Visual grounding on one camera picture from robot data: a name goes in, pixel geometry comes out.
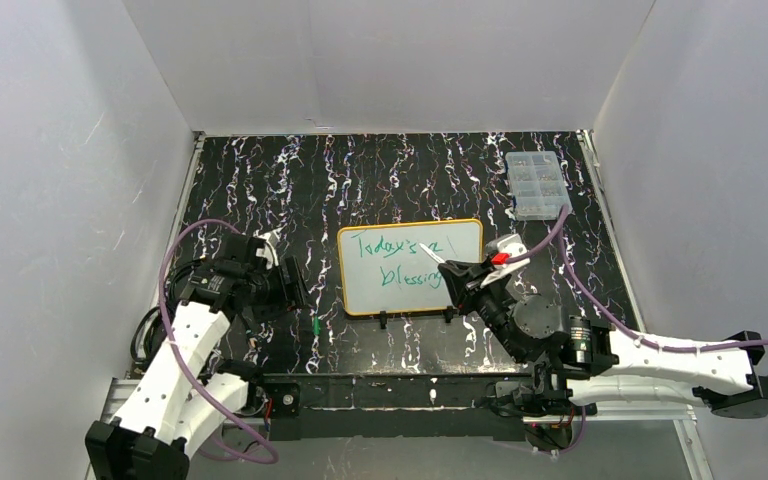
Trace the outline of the green whiteboard marker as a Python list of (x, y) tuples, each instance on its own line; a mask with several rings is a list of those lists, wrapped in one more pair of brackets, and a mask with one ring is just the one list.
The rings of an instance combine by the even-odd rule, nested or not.
[(423, 252), (424, 252), (424, 253), (425, 253), (425, 254), (426, 254), (426, 255), (427, 255), (427, 256), (428, 256), (428, 257), (429, 257), (431, 260), (433, 260), (433, 261), (434, 261), (436, 264), (440, 265), (440, 264), (444, 264), (444, 263), (446, 262), (446, 260), (445, 260), (445, 259), (443, 259), (443, 258), (442, 258), (440, 255), (438, 255), (436, 252), (434, 252), (434, 251), (433, 251), (433, 250), (432, 250), (432, 249), (431, 249), (431, 248), (430, 248), (428, 245), (426, 245), (426, 244), (424, 244), (424, 243), (420, 243), (420, 244), (419, 244), (419, 247), (420, 247), (420, 248), (421, 248), (421, 250), (422, 250), (422, 251), (423, 251)]

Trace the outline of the yellow framed whiteboard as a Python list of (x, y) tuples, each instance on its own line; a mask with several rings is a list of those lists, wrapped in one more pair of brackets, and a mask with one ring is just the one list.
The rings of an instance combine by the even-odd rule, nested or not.
[(441, 311), (451, 306), (437, 265), (419, 247), (445, 260), (478, 262), (484, 229), (477, 219), (345, 227), (337, 234), (343, 307), (352, 317)]

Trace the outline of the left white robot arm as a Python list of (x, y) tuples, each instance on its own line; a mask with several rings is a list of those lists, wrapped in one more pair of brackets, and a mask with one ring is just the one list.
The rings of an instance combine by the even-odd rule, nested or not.
[(160, 310), (166, 338), (130, 396), (85, 436), (95, 478), (184, 479), (203, 444), (247, 405), (252, 363), (226, 360), (207, 380), (199, 375), (233, 321), (306, 307), (298, 262), (278, 256), (278, 239), (277, 230), (233, 234), (214, 257), (170, 280)]

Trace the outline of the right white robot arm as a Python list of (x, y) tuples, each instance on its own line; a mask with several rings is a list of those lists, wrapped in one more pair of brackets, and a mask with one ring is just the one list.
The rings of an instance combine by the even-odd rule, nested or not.
[(438, 271), (454, 307), (476, 314), (515, 362), (530, 367), (531, 384), (512, 394), (527, 413), (660, 401), (704, 406), (724, 418), (768, 415), (768, 376), (756, 371), (764, 356), (757, 333), (700, 342), (624, 332), (603, 319), (570, 315), (537, 295), (515, 299), (507, 287), (512, 268), (504, 260), (441, 261)]

